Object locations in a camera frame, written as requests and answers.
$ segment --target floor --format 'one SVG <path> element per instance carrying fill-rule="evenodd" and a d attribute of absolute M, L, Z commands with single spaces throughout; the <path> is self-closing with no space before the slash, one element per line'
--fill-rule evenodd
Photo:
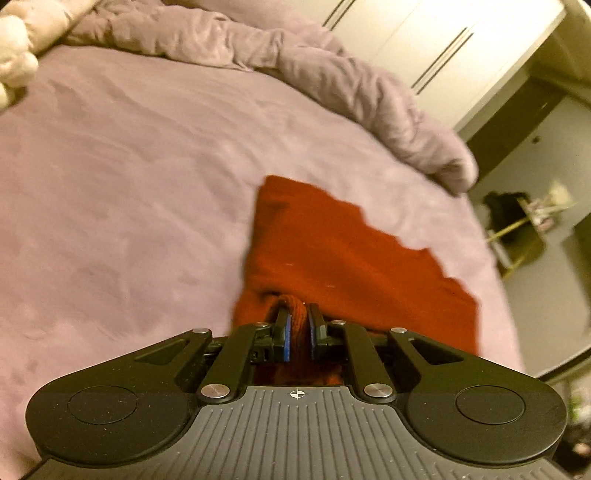
<path fill-rule="evenodd" d="M 591 345 L 591 259 L 583 258 L 572 230 L 591 212 L 589 132 L 591 109 L 570 97 L 560 100 L 470 192 L 474 203 L 491 190 L 538 197 L 558 179 L 578 202 L 547 235 L 542 257 L 505 283 L 527 372 L 534 376 Z"/>

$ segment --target crosshair marking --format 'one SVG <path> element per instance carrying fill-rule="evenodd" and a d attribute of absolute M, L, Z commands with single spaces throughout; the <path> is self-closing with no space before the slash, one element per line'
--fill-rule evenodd
<path fill-rule="evenodd" d="M 310 395 L 309 393 L 302 392 L 302 390 L 294 390 L 293 392 L 289 392 L 288 395 L 299 400 L 304 395 Z"/>

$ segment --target crumpled blanket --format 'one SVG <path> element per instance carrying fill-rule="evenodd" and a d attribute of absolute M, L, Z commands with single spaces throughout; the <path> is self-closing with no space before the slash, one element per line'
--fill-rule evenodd
<path fill-rule="evenodd" d="M 337 44 L 326 41 L 330 37 L 317 42 L 313 35 L 303 38 L 287 30 L 288 21 L 284 28 L 263 30 L 232 21 L 223 11 L 187 8 L 201 6 L 199 0 L 183 0 L 187 7 L 167 3 L 103 0 L 74 27 L 66 42 L 271 73 L 359 123 L 396 159 L 433 176 L 451 193 L 466 192 L 476 181 L 472 154 L 451 129 L 419 110 L 412 91 L 393 74 L 347 56 Z M 218 10 L 233 6 L 230 0 L 205 4 Z"/>

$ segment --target wardrobe handle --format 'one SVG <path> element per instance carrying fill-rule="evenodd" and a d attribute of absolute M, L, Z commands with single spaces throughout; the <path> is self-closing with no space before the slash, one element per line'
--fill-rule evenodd
<path fill-rule="evenodd" d="M 473 26 L 462 28 L 450 44 L 439 54 L 431 65 L 423 72 L 423 74 L 413 83 L 413 91 L 419 95 L 431 83 L 435 76 L 441 69 L 448 64 L 448 62 L 460 51 L 460 49 L 472 38 L 474 32 Z"/>

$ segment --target orange fabric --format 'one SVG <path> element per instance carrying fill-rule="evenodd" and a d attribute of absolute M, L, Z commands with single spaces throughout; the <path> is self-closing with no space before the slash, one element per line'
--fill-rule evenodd
<path fill-rule="evenodd" d="M 292 353 L 302 378 L 315 374 L 302 371 L 312 368 L 300 358 L 309 355 L 303 302 L 319 304 L 329 318 L 378 331 L 405 327 L 477 353 L 476 302 L 443 276 L 428 250 L 405 248 L 369 227 L 355 205 L 269 176 L 258 192 L 235 325 L 266 319 L 280 301 L 293 314 Z"/>

